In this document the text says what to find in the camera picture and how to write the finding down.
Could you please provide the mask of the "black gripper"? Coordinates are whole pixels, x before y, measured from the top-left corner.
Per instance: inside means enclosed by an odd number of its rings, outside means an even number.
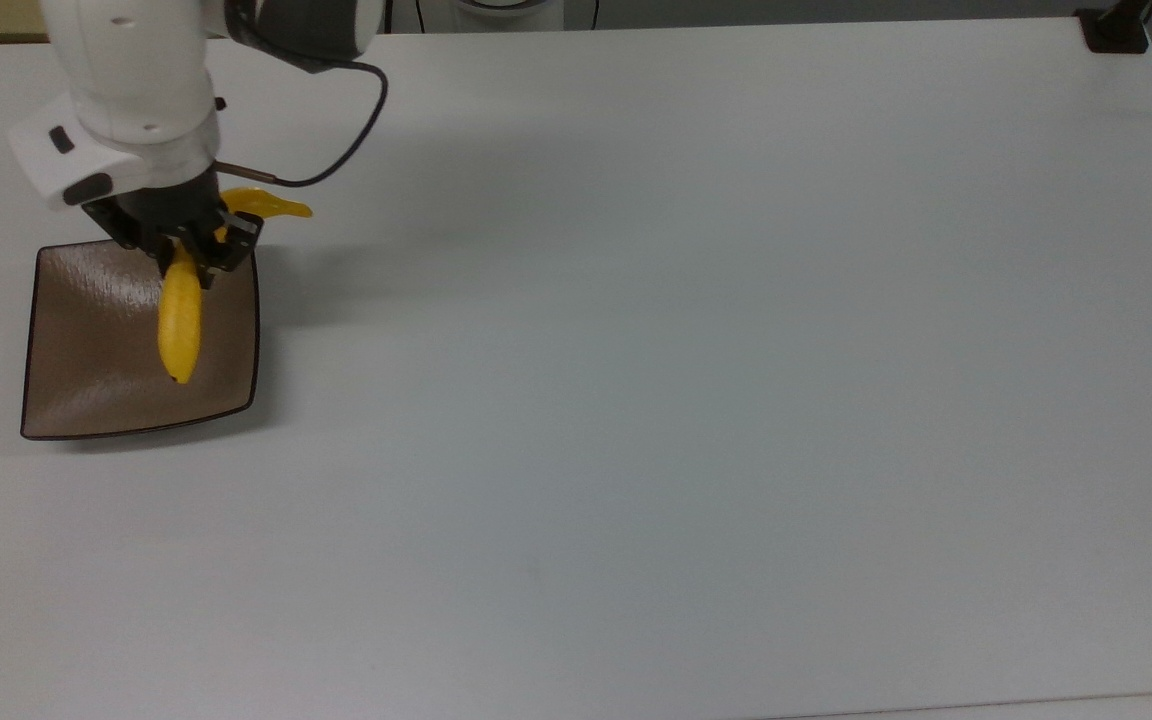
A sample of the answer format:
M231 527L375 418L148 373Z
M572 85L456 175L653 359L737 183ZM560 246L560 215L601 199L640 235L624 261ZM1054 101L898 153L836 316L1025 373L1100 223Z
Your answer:
M250 211L232 213L212 169L184 183L88 200L81 209L118 245L145 253L159 270L174 263L179 241L189 264L198 266L202 290L247 260L264 227Z

